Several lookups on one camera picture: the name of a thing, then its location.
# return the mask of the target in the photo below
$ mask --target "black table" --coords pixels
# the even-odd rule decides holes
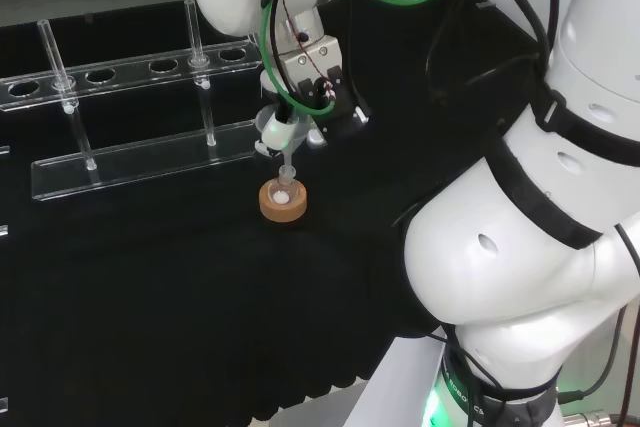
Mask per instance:
[[[263,158],[49,202],[30,163],[76,151],[61,109],[0,114],[3,366],[15,426],[244,427],[279,406],[369,378],[396,335],[435,321],[406,290],[391,224],[474,162],[525,105],[525,66],[429,101],[427,51],[448,0],[353,0],[352,70],[366,131],[294,156],[309,192],[295,225],[264,220]],[[68,65],[187,47],[181,3],[52,23]],[[321,9],[345,45],[348,0]],[[225,38],[204,29],[205,43]],[[26,55],[18,54],[20,45]],[[0,77],[47,70],[35,25],[0,29]],[[436,58],[455,85],[534,49],[470,0]],[[218,83],[217,124],[251,118],[257,72]],[[83,101],[94,148],[201,127],[192,84]]]

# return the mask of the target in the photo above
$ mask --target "acrylic stand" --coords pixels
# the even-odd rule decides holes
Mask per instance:
[[[258,132],[246,121],[215,127],[210,76],[255,69],[260,55],[249,41],[203,48],[196,5],[185,1],[191,49],[65,69],[49,21],[38,29],[52,71],[0,80],[0,110],[57,103],[67,114],[79,153],[31,165],[32,197],[48,200],[222,164],[253,155]],[[203,129],[93,150],[80,115],[83,97],[192,78]]]

